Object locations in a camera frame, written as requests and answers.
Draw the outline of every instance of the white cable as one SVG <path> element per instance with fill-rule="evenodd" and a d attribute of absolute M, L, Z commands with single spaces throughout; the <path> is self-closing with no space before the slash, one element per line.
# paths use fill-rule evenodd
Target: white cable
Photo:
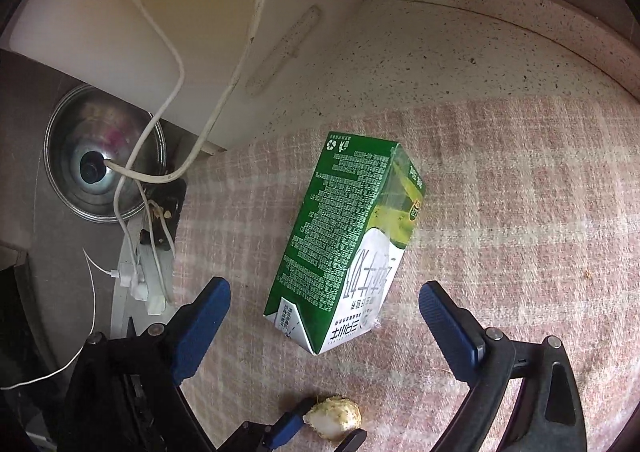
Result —
<path fill-rule="evenodd" d="M 149 134 L 156 127 L 156 123 L 158 122 L 162 114 L 166 111 L 166 108 L 169 107 L 171 102 L 174 101 L 175 96 L 178 94 L 178 92 L 182 87 L 182 84 L 184 83 L 184 63 L 182 62 L 182 58 L 180 57 L 178 50 L 175 48 L 174 44 L 164 33 L 162 28 L 160 28 L 160 26 L 158 26 L 158 24 L 154 21 L 154 18 L 146 10 L 144 4 L 142 4 L 142 1 L 141 0 L 131 0 L 131 1 L 135 5 L 135 7 L 138 9 L 138 11 L 142 14 L 142 16 L 145 18 L 145 20 L 149 23 L 149 25 L 153 28 L 153 30 L 156 32 L 158 37 L 162 39 L 162 42 L 164 42 L 164 45 L 167 47 L 167 49 L 174 56 L 175 63 L 178 65 L 179 74 L 178 74 L 178 81 L 175 83 L 173 90 L 171 91 L 169 96 L 167 96 L 164 103 L 160 106 L 160 108 L 158 109 L 158 112 L 154 114 L 154 116 L 151 118 L 151 121 L 146 125 L 146 127 L 142 131 L 142 134 L 140 134 L 140 137 L 138 138 L 136 145 L 133 147 L 133 150 L 131 151 L 131 155 L 129 156 L 129 159 L 127 159 L 127 164 L 125 165 L 126 169 L 130 169 L 133 166 L 133 163 L 136 161 L 136 158 L 138 157 L 138 153 L 142 149 L 142 146 L 146 142 L 146 139 L 148 138 Z M 104 162 L 105 162 L 105 165 L 109 166 L 110 160 L 105 160 Z M 116 216 L 116 219 L 120 223 L 120 227 L 122 228 L 124 235 L 127 238 L 127 244 L 129 246 L 129 255 L 131 258 L 131 262 L 134 265 L 134 270 L 135 270 L 134 273 L 137 275 L 138 268 L 136 267 L 136 257 L 133 251 L 133 241 L 131 239 L 131 234 L 129 233 L 129 230 L 127 229 L 127 226 L 124 223 L 124 219 L 120 215 L 120 207 L 118 206 L 118 203 L 120 201 L 120 193 L 122 192 L 122 187 L 124 186 L 125 179 L 126 178 L 122 176 L 118 181 L 115 194 L 113 195 L 113 212 Z"/>
<path fill-rule="evenodd" d="M 111 276 L 111 272 L 107 272 L 107 270 L 105 270 L 104 268 L 101 268 L 100 266 L 98 266 L 95 261 L 89 257 L 89 255 L 87 254 L 87 252 L 84 252 L 84 255 L 87 259 L 89 259 L 89 262 L 94 265 L 98 270 L 100 270 L 103 273 L 106 273 L 107 275 Z"/>
<path fill-rule="evenodd" d="M 154 254 L 154 261 L 156 262 L 156 270 L 158 270 L 158 278 L 160 279 L 160 288 L 162 289 L 162 294 L 164 295 L 164 299 L 169 301 L 169 296 L 167 295 L 166 288 L 164 287 L 164 277 L 162 276 L 162 267 L 160 266 L 160 259 L 158 258 L 158 251 L 156 250 L 156 240 L 154 237 L 154 222 L 153 216 L 151 215 L 151 209 L 149 208 L 149 201 L 146 199 L 145 191 L 142 188 L 142 184 L 137 179 L 134 180 L 136 185 L 138 186 L 138 190 L 140 191 L 140 195 L 142 196 L 142 200 L 145 203 L 145 211 L 146 218 L 149 220 L 149 236 L 151 236 L 151 251 Z"/>
<path fill-rule="evenodd" d="M 89 262 L 93 262 L 89 256 L 87 255 L 86 251 L 84 250 L 84 248 L 82 249 L 82 252 L 84 253 L 84 258 L 86 260 L 86 266 L 89 269 L 89 277 L 91 277 L 91 289 L 94 292 L 94 314 L 92 317 L 92 321 L 91 321 L 91 330 L 89 331 L 89 334 L 94 332 L 94 328 L 95 328 L 95 285 L 94 285 L 94 274 L 91 271 L 91 265 L 89 264 Z M 12 385 L 11 387 L 0 387 L 0 390 L 12 390 L 12 388 L 16 388 L 16 387 L 22 387 L 23 385 L 30 385 L 30 384 L 34 384 L 36 382 L 39 382 L 40 380 L 46 380 L 47 378 L 50 378 L 52 376 L 55 376 L 56 374 L 58 374 L 59 372 L 64 371 L 66 368 L 68 368 L 68 366 L 70 366 L 73 361 L 78 358 L 78 355 L 82 352 L 82 348 L 84 347 L 84 345 L 82 347 L 80 347 L 80 349 L 78 350 L 78 352 L 73 356 L 73 358 L 71 358 L 71 360 L 69 360 L 66 363 L 66 366 L 59 368 L 57 371 L 54 372 L 50 372 L 49 374 L 47 374 L 46 376 L 41 376 L 39 378 L 35 378 L 34 380 L 29 380 L 27 382 L 20 382 L 19 384 L 15 384 Z"/>
<path fill-rule="evenodd" d="M 146 18 L 148 23 L 152 26 L 152 28 L 154 28 L 156 33 L 162 38 L 162 40 L 164 40 L 164 43 L 167 45 L 169 50 L 171 50 L 171 52 L 174 55 L 174 57 L 176 58 L 176 60 L 179 60 L 179 55 L 178 55 L 177 51 L 175 51 L 175 48 L 170 43 L 169 39 L 166 37 L 166 35 L 164 35 L 162 30 L 155 23 L 153 18 L 149 15 L 148 11 L 146 10 L 146 8 L 142 4 L 142 2 L 140 0 L 132 0 L 132 1 L 136 5 L 136 7 L 140 11 L 140 13 L 142 13 L 142 15 Z M 131 170 L 130 169 L 131 168 L 130 164 L 126 165 L 125 167 L 122 167 L 122 166 L 116 164 L 115 162 L 111 161 L 110 159 L 105 159 L 104 160 L 104 164 L 107 167 L 109 167 L 110 169 L 118 172 L 119 174 L 122 174 L 123 176 L 127 176 L 127 177 L 130 177 L 132 179 L 137 179 L 137 180 L 145 182 L 145 183 L 156 183 L 156 184 L 169 183 L 169 182 L 171 182 L 171 181 L 173 181 L 175 179 L 178 179 L 180 176 L 182 176 L 187 171 L 187 169 L 191 166 L 191 164 L 198 157 L 200 149 L 202 148 L 204 143 L 207 141 L 207 137 L 209 136 L 209 133 L 213 129 L 213 126 L 216 123 L 216 120 L 218 119 L 218 117 L 220 115 L 220 112 L 222 111 L 223 106 L 225 105 L 227 99 L 229 98 L 229 96 L 231 95 L 233 90 L 236 88 L 236 85 L 238 84 L 238 80 L 240 79 L 240 75 L 242 74 L 242 70 L 244 69 L 244 64 L 245 64 L 246 59 L 248 58 L 248 55 L 249 55 L 249 53 L 251 51 L 251 47 L 252 47 L 252 44 L 254 42 L 255 35 L 256 35 L 257 31 L 258 31 L 258 26 L 260 25 L 260 18 L 262 16 L 262 10 L 264 8 L 264 1 L 265 0 L 254 0 L 254 13 L 253 13 L 253 15 L 251 17 L 251 20 L 249 22 L 249 28 L 248 28 L 248 31 L 247 31 L 246 41 L 244 43 L 244 49 L 242 50 L 242 54 L 240 56 L 240 59 L 238 60 L 238 63 L 236 64 L 234 72 L 231 75 L 231 78 L 229 80 L 229 84 L 227 85 L 227 87 L 225 88 L 224 92 L 220 96 L 220 99 L 218 100 L 218 102 L 216 104 L 216 107 L 211 112 L 211 115 L 210 115 L 209 119 L 207 120 L 207 123 L 205 124 L 204 129 L 202 130 L 202 133 L 198 137 L 195 145 L 193 145 L 193 148 L 191 149 L 191 152 L 189 153 L 187 158 L 184 160 L 183 164 L 180 165 L 180 167 L 177 168 L 174 172 L 171 172 L 171 174 L 166 174 L 166 175 L 163 175 L 163 176 L 152 176 L 152 175 L 149 175 L 149 174 L 142 174 L 140 172 L 136 172 L 136 171 Z M 180 67 L 180 79 L 178 80 L 178 82 L 180 83 L 180 85 L 182 85 L 182 80 L 184 80 L 184 68 L 182 67 L 181 64 L 182 64 L 182 62 L 180 61 L 180 63 L 178 63 L 178 65 Z M 158 112 L 156 112 L 154 117 L 151 119 L 149 124 L 146 126 L 146 129 L 143 131 L 143 133 L 140 136 L 138 142 L 136 143 L 136 148 L 138 148 L 138 150 L 140 150 L 139 146 L 142 146 L 142 143 L 145 142 L 145 140 L 148 137 L 149 133 L 151 132 L 151 130 L 155 127 L 156 123 L 158 122 L 158 119 L 160 118 L 160 115 L 168 107 L 168 105 L 171 102 L 171 100 L 174 99 L 174 96 L 175 96 L 175 94 L 173 94 L 173 93 L 170 95 L 170 99 L 167 99 L 167 101 L 164 103 L 164 105 L 160 109 L 158 109 Z"/>
<path fill-rule="evenodd" d="M 169 227 L 166 225 L 166 221 L 164 220 L 164 210 L 162 210 L 162 207 L 153 200 L 149 200 L 149 204 L 154 208 L 154 210 L 156 210 L 156 213 L 160 218 L 160 224 L 162 225 L 162 230 L 164 231 L 164 235 L 166 236 L 167 241 L 169 241 L 169 247 L 171 248 L 171 253 L 174 254 L 174 257 L 175 257 L 175 243 L 171 236 L 171 233 L 169 232 Z"/>

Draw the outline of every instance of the small white object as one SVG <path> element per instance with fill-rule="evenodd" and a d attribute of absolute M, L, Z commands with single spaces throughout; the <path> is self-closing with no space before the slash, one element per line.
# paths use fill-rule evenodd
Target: small white object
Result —
<path fill-rule="evenodd" d="M 135 269 L 130 262 L 121 262 L 118 265 L 118 271 L 120 273 L 120 285 L 123 288 L 131 286 L 131 280 L 133 279 Z"/>
<path fill-rule="evenodd" d="M 146 302 L 149 298 L 149 286 L 146 282 L 139 282 L 131 287 L 131 296 L 136 300 Z"/>
<path fill-rule="evenodd" d="M 321 438 L 329 441 L 343 440 L 362 424 L 358 404 L 341 396 L 332 396 L 317 403 L 302 419 Z"/>
<path fill-rule="evenodd" d="M 166 300 L 161 295 L 148 296 L 146 299 L 146 313 L 148 315 L 161 315 L 164 313 L 165 308 Z"/>

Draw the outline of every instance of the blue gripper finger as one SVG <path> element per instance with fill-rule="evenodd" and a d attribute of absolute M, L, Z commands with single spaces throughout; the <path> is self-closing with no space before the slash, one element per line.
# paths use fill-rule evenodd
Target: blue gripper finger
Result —
<path fill-rule="evenodd" d="M 231 303 L 231 288 L 213 277 L 192 304 L 182 306 L 167 324 L 167 344 L 172 349 L 174 385 L 191 378 L 204 358 Z"/>
<path fill-rule="evenodd" d="M 472 334 L 478 323 L 466 310 L 456 306 L 435 280 L 420 288 L 418 307 L 453 375 L 460 382 L 470 386 L 475 384 L 484 352 L 481 337 Z M 468 320 L 464 320 L 464 314 L 475 323 L 471 328 L 464 327 L 469 326 Z"/>
<path fill-rule="evenodd" d="M 316 404 L 315 398 L 305 398 L 296 408 L 285 412 L 281 418 L 271 427 L 271 431 L 264 443 L 270 450 L 286 445 L 304 427 L 302 417 Z"/>

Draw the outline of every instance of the carton label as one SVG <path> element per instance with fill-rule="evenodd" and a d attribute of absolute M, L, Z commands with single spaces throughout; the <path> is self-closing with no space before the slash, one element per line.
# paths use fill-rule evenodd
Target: carton label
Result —
<path fill-rule="evenodd" d="M 329 133 L 265 317 L 314 354 L 369 331 L 422 194 L 422 180 L 398 143 Z"/>

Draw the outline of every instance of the speckled countertop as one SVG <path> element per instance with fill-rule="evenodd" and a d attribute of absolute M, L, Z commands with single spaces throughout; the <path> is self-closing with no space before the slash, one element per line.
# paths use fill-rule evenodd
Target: speckled countertop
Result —
<path fill-rule="evenodd" d="M 338 115 L 505 95 L 633 100 L 590 62 L 513 24 L 437 4 L 365 0 L 257 138 Z"/>

